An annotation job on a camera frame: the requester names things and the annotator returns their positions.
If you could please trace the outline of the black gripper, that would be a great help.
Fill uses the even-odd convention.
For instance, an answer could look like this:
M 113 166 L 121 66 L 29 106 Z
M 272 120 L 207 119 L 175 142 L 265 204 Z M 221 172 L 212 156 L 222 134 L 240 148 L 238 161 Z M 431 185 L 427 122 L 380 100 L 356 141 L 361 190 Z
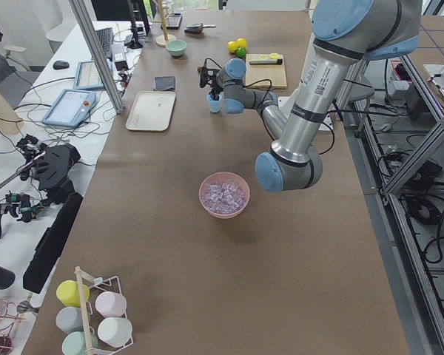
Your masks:
M 222 87 L 218 84 L 218 69 L 209 69 L 207 67 L 199 67 L 199 87 L 204 88 L 210 86 L 210 95 L 218 95 L 222 92 Z

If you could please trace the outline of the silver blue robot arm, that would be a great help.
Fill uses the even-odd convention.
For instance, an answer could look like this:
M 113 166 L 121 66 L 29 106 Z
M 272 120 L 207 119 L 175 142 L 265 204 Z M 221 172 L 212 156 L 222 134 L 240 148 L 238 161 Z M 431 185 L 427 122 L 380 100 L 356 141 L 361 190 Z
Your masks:
M 201 67 L 200 86 L 210 86 L 212 101 L 223 99 L 227 113 L 258 112 L 273 137 L 268 152 L 258 155 L 255 173 L 268 192 L 307 189 L 322 175 L 312 141 L 351 65 L 413 52 L 419 43 L 421 1 L 320 1 L 312 16 L 314 55 L 294 93 L 288 115 L 270 91 L 243 83 L 246 64 L 239 58 L 219 70 Z

